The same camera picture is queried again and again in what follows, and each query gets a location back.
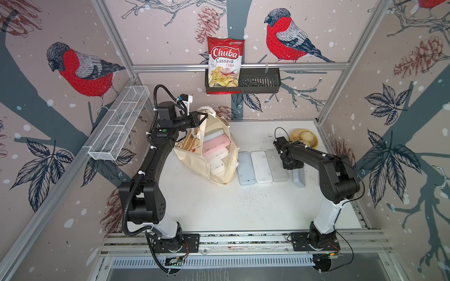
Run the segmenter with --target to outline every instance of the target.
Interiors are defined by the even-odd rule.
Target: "chip bag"
[[[208,84],[210,87],[237,87],[244,40],[208,37]]]

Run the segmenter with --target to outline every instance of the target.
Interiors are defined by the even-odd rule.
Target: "white wire mesh basket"
[[[100,135],[89,149],[95,160],[116,160],[128,135],[149,98],[146,86],[131,86],[109,119]]]

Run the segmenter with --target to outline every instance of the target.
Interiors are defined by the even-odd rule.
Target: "yellow bowl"
[[[291,134],[291,142],[295,142],[295,141],[301,140],[300,134],[303,133],[303,132],[310,132],[313,135],[314,139],[313,139],[312,142],[310,142],[310,145],[311,145],[312,148],[316,149],[317,146],[319,145],[319,139],[317,138],[317,136],[313,132],[311,132],[309,130],[306,130],[306,129],[297,129],[297,130],[295,130]]]

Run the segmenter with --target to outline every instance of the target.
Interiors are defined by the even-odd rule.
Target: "bag handle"
[[[211,114],[214,118],[216,117],[216,111],[212,107],[200,107],[197,111]]]

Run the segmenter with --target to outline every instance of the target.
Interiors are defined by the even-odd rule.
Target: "black metal basket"
[[[205,71],[207,92],[241,92],[242,94],[274,94],[281,86],[279,68],[241,68],[238,87],[209,87],[208,70]]]

